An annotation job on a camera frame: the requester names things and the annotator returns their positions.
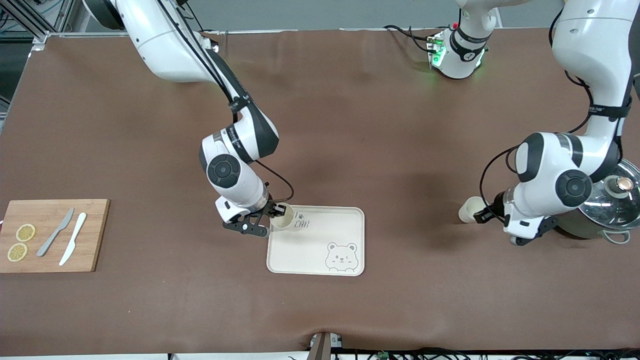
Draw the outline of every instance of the brown table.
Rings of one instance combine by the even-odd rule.
[[[212,84],[147,70],[128,38],[50,38],[33,53],[0,136],[12,199],[111,199],[96,271],[0,276],[0,355],[346,347],[640,346],[640,239],[557,233],[522,248],[462,202],[499,151],[586,113],[544,29],[495,32],[484,65],[452,81],[383,31],[231,35],[228,60],[281,141],[265,160],[294,204],[358,206],[365,272],[272,274],[267,241],[226,231],[198,162],[231,120]],[[639,112],[625,154],[640,162]],[[287,188],[265,172],[275,196]],[[516,182],[499,162],[493,196]]]

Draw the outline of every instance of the white plastic knife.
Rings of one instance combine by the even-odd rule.
[[[60,264],[58,264],[59,266],[64,265],[67,262],[67,260],[69,260],[69,258],[71,257],[71,254],[74,253],[74,250],[76,249],[76,238],[78,236],[78,233],[80,232],[80,228],[84,224],[85,219],[86,219],[86,213],[80,213],[80,215],[78,215],[78,220],[76,221],[76,227],[74,228],[74,233],[71,235],[71,240],[69,240],[69,245],[67,245],[65,254],[62,255],[62,259],[60,259]]]

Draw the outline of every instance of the pot handle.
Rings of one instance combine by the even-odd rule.
[[[631,240],[631,235],[629,234],[629,231],[608,231],[608,230],[600,230],[598,232],[598,234],[600,234],[602,236],[602,238],[604,238],[605,240],[607,240],[608,242],[615,244],[615,245],[624,245],[626,243],[629,242],[629,240]],[[625,237],[624,240],[622,241],[616,241],[613,240],[611,238],[611,235],[622,235]]]

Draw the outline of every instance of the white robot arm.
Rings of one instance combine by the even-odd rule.
[[[189,29],[173,0],[83,2],[102,25],[126,29],[142,60],[158,77],[178,83],[219,84],[234,121],[202,140],[200,163],[221,195],[216,207],[224,226],[267,236],[268,230],[259,225],[261,216],[282,216],[284,207],[270,201],[266,185],[248,164],[275,151],[278,131],[213,49],[211,40]],[[258,221],[251,223],[251,217]]]
[[[457,28],[447,28],[429,38],[429,63],[452,79],[469,77],[480,66],[486,43],[497,23],[497,8],[531,0],[456,0],[460,7]]]
[[[516,151],[520,183],[476,213],[483,223],[504,217],[514,245],[556,226],[553,215],[580,206],[591,184],[606,178],[622,157],[621,135],[632,90],[629,30],[640,0],[568,0],[553,41],[556,60],[588,86],[585,135],[534,133]]]

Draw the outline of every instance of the pot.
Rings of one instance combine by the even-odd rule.
[[[558,216],[558,226],[580,238],[628,243],[629,231],[640,226],[640,170],[622,159],[611,175],[593,184],[587,201]]]

